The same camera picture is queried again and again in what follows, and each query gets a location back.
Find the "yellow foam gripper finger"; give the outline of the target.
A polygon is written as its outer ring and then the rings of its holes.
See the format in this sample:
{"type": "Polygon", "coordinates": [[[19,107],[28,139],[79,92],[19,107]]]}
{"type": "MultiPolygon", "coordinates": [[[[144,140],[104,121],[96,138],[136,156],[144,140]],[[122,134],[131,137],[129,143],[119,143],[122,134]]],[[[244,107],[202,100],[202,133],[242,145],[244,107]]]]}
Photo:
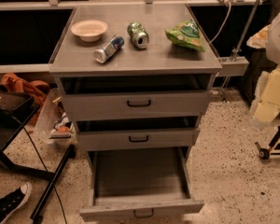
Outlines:
{"type": "Polygon", "coordinates": [[[250,125],[263,129],[280,113],[280,65],[271,73],[263,71],[255,89],[255,99],[250,107],[250,125]]]}
{"type": "Polygon", "coordinates": [[[268,39],[270,25],[267,25],[260,29],[257,33],[250,36],[246,41],[246,44],[253,49],[265,49],[268,39]]]}

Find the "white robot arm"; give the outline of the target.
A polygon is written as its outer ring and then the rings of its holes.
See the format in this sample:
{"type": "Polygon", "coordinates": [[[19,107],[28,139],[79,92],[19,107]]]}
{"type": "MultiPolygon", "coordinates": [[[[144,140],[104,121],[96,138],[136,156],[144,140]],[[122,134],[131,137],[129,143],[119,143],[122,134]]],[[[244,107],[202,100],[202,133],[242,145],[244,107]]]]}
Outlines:
{"type": "Polygon", "coordinates": [[[265,49],[267,59],[277,64],[271,73],[261,73],[250,107],[251,126],[263,129],[280,113],[280,12],[271,24],[251,36],[246,44],[251,48],[265,49]]]}

